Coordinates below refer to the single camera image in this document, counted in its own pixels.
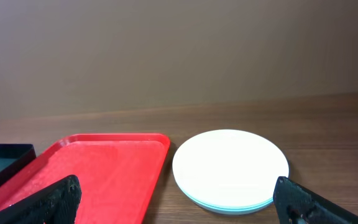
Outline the white round plate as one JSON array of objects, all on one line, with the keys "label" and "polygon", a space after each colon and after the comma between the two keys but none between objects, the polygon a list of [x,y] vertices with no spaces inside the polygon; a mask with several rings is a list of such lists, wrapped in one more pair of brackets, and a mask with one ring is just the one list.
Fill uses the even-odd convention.
[{"label": "white round plate", "polygon": [[173,157],[172,171],[179,188],[196,201],[237,209],[271,200],[277,179],[288,177],[290,168],[268,139],[219,129],[185,141]]}]

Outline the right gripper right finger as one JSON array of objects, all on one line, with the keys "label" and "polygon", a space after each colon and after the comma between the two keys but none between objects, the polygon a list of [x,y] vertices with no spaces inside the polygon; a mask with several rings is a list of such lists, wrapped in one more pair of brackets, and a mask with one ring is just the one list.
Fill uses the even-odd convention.
[{"label": "right gripper right finger", "polygon": [[358,224],[358,216],[287,177],[277,179],[273,192],[280,224]]}]

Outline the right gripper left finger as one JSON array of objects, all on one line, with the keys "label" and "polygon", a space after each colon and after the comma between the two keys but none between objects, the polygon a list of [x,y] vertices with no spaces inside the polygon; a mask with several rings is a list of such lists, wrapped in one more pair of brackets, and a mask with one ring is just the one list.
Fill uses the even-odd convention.
[{"label": "right gripper left finger", "polygon": [[77,176],[68,175],[0,211],[0,224],[74,224],[81,201]]}]

